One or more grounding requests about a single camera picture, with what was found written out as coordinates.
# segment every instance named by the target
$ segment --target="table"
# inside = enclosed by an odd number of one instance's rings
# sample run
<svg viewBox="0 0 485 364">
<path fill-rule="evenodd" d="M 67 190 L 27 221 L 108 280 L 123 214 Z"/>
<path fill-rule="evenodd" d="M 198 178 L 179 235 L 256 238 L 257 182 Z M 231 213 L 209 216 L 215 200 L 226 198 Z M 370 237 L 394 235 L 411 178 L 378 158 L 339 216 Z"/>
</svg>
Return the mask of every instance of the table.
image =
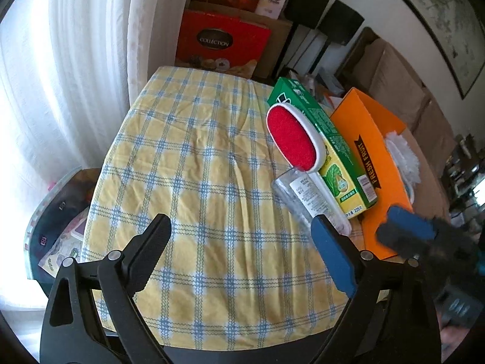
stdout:
<svg viewBox="0 0 485 364">
<path fill-rule="evenodd" d="M 289 166 L 265 125 L 272 88 L 162 67 L 126 116 L 96 186 L 82 260 L 158 213 L 172 237 L 134 301 L 162 345 L 255 349 L 332 327 L 347 298 L 271 182 Z M 361 240 L 358 227 L 353 238 Z M 95 296 L 104 327 L 113 329 Z"/>
</svg>

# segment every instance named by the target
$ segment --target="white wall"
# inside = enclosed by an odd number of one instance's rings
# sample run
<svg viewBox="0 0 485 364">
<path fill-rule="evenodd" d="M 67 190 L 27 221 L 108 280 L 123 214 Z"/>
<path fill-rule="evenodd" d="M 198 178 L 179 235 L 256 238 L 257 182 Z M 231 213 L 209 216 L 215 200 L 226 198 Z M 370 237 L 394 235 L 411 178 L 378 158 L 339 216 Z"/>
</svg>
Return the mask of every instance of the white wall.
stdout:
<svg viewBox="0 0 485 364">
<path fill-rule="evenodd" d="M 485 70 L 478 77 L 464 100 L 461 99 L 452 74 L 440 51 L 423 27 L 419 19 L 402 0 L 341 0 L 359 12 L 365 26 L 390 42 L 413 66 L 420 78 L 433 93 L 452 125 L 455 134 L 475 136 L 478 146 L 485 144 Z M 302 41 L 307 29 L 300 26 L 290 46 L 287 58 Z M 320 66 L 334 72 L 343 60 L 354 39 L 347 46 L 331 45 Z M 306 39 L 308 43 L 313 35 Z M 311 66 L 323 45 L 325 36 L 321 35 L 314 42 L 296 69 L 304 73 Z"/>
</svg>

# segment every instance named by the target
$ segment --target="orange cardboard box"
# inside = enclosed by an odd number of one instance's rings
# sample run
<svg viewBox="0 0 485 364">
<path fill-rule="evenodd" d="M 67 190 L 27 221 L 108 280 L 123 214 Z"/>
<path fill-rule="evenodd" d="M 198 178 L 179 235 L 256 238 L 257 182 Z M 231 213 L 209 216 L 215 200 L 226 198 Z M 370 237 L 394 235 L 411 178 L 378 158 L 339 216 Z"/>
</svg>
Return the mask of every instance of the orange cardboard box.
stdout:
<svg viewBox="0 0 485 364">
<path fill-rule="evenodd" d="M 399 171 L 384 142 L 387 133 L 396 131 L 401 134 L 406 125 L 355 88 L 346 94 L 330 120 L 364 166 L 377 194 L 377 203 L 362 215 L 365 248 L 379 259 L 395 256 L 395 252 L 377 242 L 375 232 L 386 221 L 391 205 L 413 211 Z"/>
</svg>

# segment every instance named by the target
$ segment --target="speaker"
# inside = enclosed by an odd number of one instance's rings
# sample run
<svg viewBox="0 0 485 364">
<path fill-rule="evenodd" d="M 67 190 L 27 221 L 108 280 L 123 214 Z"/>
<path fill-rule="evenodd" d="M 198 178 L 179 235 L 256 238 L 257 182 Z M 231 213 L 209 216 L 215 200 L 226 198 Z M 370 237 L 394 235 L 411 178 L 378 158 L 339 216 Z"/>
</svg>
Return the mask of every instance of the speaker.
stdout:
<svg viewBox="0 0 485 364">
<path fill-rule="evenodd" d="M 288 0 L 285 17 L 310 29 L 316 28 L 330 0 Z"/>
<path fill-rule="evenodd" d="M 317 27 L 331 42 L 347 45 L 364 18 L 340 0 L 335 0 Z"/>
</svg>

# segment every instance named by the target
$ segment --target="framed painting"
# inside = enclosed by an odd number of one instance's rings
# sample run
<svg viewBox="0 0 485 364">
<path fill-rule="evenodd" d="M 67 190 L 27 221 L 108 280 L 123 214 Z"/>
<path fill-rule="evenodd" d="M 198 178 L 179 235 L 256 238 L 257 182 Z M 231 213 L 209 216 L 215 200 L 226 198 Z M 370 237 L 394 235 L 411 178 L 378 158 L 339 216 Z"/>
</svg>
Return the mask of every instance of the framed painting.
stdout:
<svg viewBox="0 0 485 364">
<path fill-rule="evenodd" d="M 468 0 L 404 0 L 440 50 L 462 98 L 485 64 L 483 25 Z"/>
</svg>

